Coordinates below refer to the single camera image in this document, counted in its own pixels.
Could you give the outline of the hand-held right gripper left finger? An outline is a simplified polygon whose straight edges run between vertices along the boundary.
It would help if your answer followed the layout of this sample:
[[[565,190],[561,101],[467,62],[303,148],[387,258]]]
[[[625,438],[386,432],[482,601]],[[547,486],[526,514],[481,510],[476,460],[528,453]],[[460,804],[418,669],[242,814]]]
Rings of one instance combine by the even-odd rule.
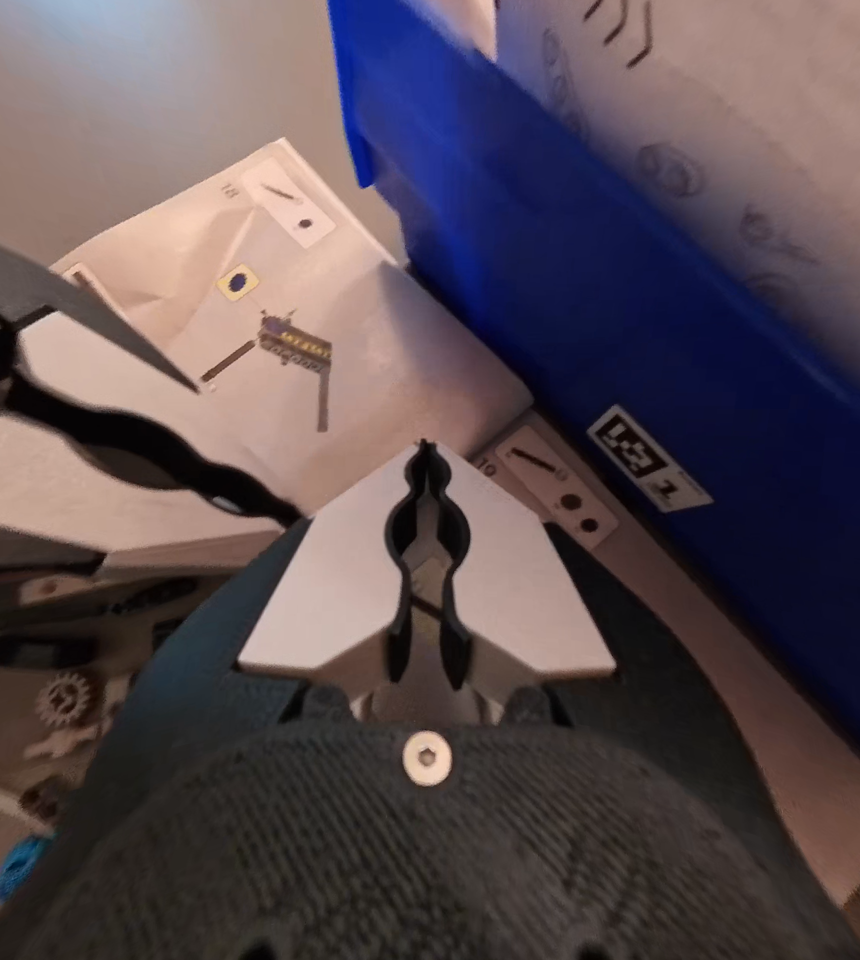
[[[341,689],[350,701],[409,664],[420,470],[410,445],[321,508],[239,654],[249,674]]]

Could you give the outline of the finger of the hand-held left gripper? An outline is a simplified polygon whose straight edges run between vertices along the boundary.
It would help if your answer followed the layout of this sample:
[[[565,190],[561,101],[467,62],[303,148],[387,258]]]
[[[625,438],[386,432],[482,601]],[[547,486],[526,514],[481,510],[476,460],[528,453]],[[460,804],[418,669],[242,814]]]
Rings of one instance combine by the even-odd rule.
[[[304,513],[200,395],[172,424],[15,375],[0,390],[0,580],[243,567]]]
[[[0,406],[25,380],[64,402],[139,409],[200,388],[98,294],[0,246]]]

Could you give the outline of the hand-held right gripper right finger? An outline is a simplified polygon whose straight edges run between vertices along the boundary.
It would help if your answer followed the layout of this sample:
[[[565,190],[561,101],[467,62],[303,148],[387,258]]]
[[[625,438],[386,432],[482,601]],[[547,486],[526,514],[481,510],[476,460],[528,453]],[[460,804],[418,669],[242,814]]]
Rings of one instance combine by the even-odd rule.
[[[505,707],[519,689],[612,676],[616,660],[538,514],[442,444],[428,446],[453,690]]]

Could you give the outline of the black lego beam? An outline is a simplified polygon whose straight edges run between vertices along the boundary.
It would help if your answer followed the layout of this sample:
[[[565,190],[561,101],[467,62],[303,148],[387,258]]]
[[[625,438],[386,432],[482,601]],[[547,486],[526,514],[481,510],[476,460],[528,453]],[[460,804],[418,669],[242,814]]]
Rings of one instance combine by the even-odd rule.
[[[0,667],[66,670],[92,664],[99,656],[95,637],[0,634]]]

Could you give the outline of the lego instruction booklet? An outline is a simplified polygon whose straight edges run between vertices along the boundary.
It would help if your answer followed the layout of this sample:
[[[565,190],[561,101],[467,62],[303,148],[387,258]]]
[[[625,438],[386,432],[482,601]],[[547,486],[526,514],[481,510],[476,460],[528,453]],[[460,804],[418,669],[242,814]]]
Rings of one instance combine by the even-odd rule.
[[[310,516],[421,439],[470,458],[530,390],[284,141],[106,231],[64,272],[109,295]]]

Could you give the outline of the grey lego gear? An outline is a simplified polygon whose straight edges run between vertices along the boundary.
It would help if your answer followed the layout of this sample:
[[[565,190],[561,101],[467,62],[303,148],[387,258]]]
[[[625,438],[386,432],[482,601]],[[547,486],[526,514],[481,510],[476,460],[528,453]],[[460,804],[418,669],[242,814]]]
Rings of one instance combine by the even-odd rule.
[[[100,678],[87,671],[62,671],[48,679],[34,699],[34,714],[48,730],[85,725],[97,709]]]

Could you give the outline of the white lego connector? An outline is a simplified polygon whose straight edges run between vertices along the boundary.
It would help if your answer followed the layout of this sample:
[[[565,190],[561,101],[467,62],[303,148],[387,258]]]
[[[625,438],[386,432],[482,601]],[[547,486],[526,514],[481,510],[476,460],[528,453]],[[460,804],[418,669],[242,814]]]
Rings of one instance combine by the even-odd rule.
[[[63,759],[78,750],[97,744],[108,729],[105,724],[99,723],[55,729],[42,740],[29,744],[23,750],[23,759],[28,762]]]

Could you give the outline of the blue lego gear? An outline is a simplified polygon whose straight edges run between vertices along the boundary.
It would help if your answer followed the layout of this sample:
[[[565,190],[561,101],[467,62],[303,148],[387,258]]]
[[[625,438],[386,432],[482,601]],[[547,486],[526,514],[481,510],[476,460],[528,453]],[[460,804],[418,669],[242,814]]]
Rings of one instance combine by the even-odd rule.
[[[53,836],[28,835],[5,854],[0,863],[0,906],[27,882],[53,841]]]

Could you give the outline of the blue plastic bin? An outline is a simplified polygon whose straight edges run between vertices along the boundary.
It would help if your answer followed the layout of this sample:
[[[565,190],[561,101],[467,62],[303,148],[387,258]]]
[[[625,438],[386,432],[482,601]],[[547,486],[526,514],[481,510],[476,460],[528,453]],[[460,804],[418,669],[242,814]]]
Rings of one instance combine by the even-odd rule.
[[[417,277],[860,745],[860,388],[483,54],[327,6]]]

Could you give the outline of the white printed paper bag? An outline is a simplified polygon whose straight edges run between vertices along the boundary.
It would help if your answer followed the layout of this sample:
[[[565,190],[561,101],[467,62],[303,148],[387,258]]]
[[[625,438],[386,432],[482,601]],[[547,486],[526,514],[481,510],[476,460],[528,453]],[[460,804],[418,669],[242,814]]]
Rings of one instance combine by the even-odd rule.
[[[460,12],[496,66],[860,382],[860,1]]]

